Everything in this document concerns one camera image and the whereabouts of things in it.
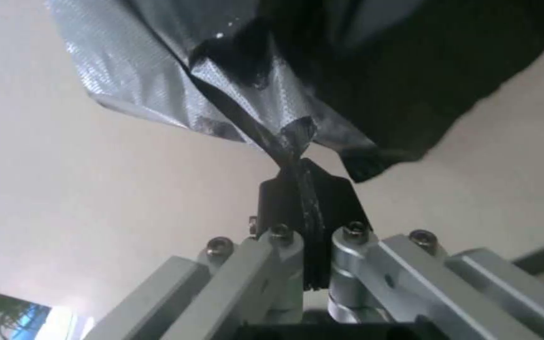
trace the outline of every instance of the gray metal bar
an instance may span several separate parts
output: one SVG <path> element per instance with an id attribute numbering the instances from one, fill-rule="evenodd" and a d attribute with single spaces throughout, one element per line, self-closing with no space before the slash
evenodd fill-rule
<path id="1" fill-rule="evenodd" d="M 242 323 L 261 322 L 283 284 L 278 252 L 246 239 L 162 340 L 228 339 Z"/>
<path id="2" fill-rule="evenodd" d="M 85 340 L 158 339 L 208 280 L 205 265 L 169 258 L 108 313 Z"/>
<path id="3" fill-rule="evenodd" d="M 544 284 L 487 249 L 449 258 L 446 265 L 514 318 L 544 337 Z"/>
<path id="4" fill-rule="evenodd" d="M 270 230 L 259 238 L 261 243 L 269 243 L 280 256 L 284 278 L 283 288 L 270 306 L 265 323 L 299 323 L 304 313 L 304 239 L 297 232 L 290 237 L 291 242 L 282 245 L 270 239 Z"/>
<path id="5" fill-rule="evenodd" d="M 338 230 L 333 243 L 335 264 L 354 273 L 396 321 L 425 316 L 455 339 L 539 339 L 404 235 L 359 246 Z"/>

